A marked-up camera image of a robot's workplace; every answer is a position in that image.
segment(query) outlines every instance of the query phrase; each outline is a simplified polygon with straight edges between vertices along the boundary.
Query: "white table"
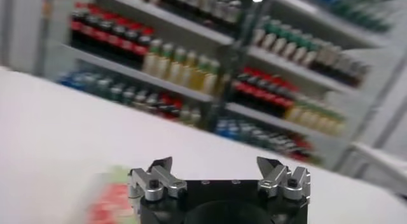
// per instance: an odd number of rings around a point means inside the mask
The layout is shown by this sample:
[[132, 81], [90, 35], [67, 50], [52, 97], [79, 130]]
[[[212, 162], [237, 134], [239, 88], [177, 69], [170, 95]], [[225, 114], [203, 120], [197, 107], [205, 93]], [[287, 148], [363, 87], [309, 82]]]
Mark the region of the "white table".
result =
[[[180, 178], [259, 179], [259, 155], [301, 165], [26, 74], [0, 75], [0, 223], [66, 223], [110, 165], [146, 168], [173, 156]], [[407, 220], [407, 207], [389, 192], [307, 167], [310, 223]]]

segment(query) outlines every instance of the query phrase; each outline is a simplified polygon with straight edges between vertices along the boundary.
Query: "bottle label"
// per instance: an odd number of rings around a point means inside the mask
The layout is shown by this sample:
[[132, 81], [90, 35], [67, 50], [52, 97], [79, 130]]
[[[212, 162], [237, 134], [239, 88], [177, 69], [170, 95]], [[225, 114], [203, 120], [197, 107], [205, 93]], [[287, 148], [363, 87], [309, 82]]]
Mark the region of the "bottle label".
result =
[[207, 75], [202, 85], [202, 92], [206, 94], [211, 94], [215, 87], [215, 81], [216, 75], [213, 74]]
[[287, 116], [287, 120], [294, 122], [297, 119], [297, 117], [299, 117], [300, 113], [301, 113], [301, 108], [294, 107], [290, 111], [289, 115]]
[[282, 52], [282, 56], [286, 59], [289, 59], [290, 56], [295, 52], [295, 49], [297, 48], [297, 44], [296, 43], [289, 43], [286, 46], [286, 49], [284, 49], [284, 51]]
[[308, 67], [315, 60], [316, 57], [317, 52], [315, 51], [308, 52], [301, 64], [305, 67]]
[[190, 84], [191, 74], [191, 68], [184, 67], [184, 73], [182, 75], [180, 83], [182, 86], [187, 87]]
[[293, 62], [300, 63], [300, 61], [302, 60], [306, 53], [307, 49], [305, 47], [297, 48], [293, 56]]
[[71, 30], [80, 31], [81, 29], [82, 29], [82, 23], [81, 22], [71, 21]]
[[118, 36], [109, 35], [109, 43], [114, 46], [120, 46], [120, 38]]
[[153, 53], [149, 53], [144, 60], [144, 64], [142, 67], [143, 72], [148, 73], [148, 74], [153, 74], [153, 69], [155, 66], [155, 61], [156, 61], [156, 55]]
[[146, 48], [145, 46], [134, 45], [133, 52], [143, 57], [148, 53], [148, 48]]
[[94, 38], [100, 41], [107, 41], [108, 34], [103, 31], [96, 31], [94, 32]]
[[84, 25], [82, 27], [82, 33], [86, 34], [87, 36], [92, 36], [93, 35], [93, 27], [90, 27], [89, 25]]
[[133, 50], [134, 44], [130, 42], [129, 40], [123, 40], [121, 43], [121, 48], [124, 50], [131, 51]]
[[277, 37], [275, 34], [266, 35], [263, 43], [261, 44], [262, 49], [268, 50], [273, 45], [276, 38]]
[[170, 69], [170, 76], [168, 80], [172, 83], [177, 83], [178, 82], [178, 74], [181, 69], [181, 64], [178, 62], [175, 62], [172, 64], [171, 69]]
[[168, 64], [170, 60], [166, 58], [161, 58], [157, 64], [156, 76], [157, 78], [164, 78], [165, 73], [167, 72]]
[[263, 29], [256, 29], [254, 31], [254, 36], [253, 36], [253, 44], [258, 45], [260, 42], [263, 40], [263, 38], [266, 35], [266, 31]]
[[278, 39], [272, 48], [272, 52], [275, 54], [279, 54], [281, 52], [281, 50], [283, 49], [283, 47], [285, 47], [286, 44], [287, 44], [286, 39], [284, 39], [284, 38]]
[[228, 7], [225, 20], [231, 24], [235, 24], [239, 20], [240, 12], [240, 8]]

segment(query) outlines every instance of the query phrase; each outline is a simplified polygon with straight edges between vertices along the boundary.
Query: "yellow bottle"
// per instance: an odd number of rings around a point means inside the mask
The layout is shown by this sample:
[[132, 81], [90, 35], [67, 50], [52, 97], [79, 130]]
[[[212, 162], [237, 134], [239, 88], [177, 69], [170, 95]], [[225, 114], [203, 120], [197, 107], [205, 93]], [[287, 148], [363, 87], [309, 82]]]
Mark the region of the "yellow bottle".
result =
[[171, 56], [172, 56], [172, 51], [174, 49], [174, 46], [170, 43], [167, 43], [166, 45], [163, 46], [162, 52], [161, 52], [161, 57], [157, 61], [156, 69], [155, 69], [155, 74], [157, 78], [164, 79], [165, 75], [167, 74], [167, 69], [170, 66], [171, 63]]
[[181, 68], [179, 83], [181, 86], [189, 87], [193, 73], [195, 62], [197, 61], [197, 53], [194, 51], [188, 52], [185, 65]]
[[144, 63], [142, 65], [142, 71], [148, 74], [153, 74], [154, 69], [159, 58], [160, 47], [162, 45], [162, 40], [155, 39], [151, 42], [149, 52], [144, 59]]
[[203, 77], [203, 84], [200, 89], [201, 92], [213, 95], [220, 66], [221, 64], [217, 60], [212, 60], [210, 62], [208, 72]]
[[200, 90], [202, 83], [204, 82], [204, 77], [206, 74], [206, 69], [208, 65], [208, 58], [205, 55], [201, 55], [198, 58], [198, 65], [193, 68], [190, 89]]
[[178, 48], [174, 55], [174, 60], [171, 63], [168, 81], [172, 83], [179, 83], [180, 74], [185, 61], [186, 50], [184, 48]]

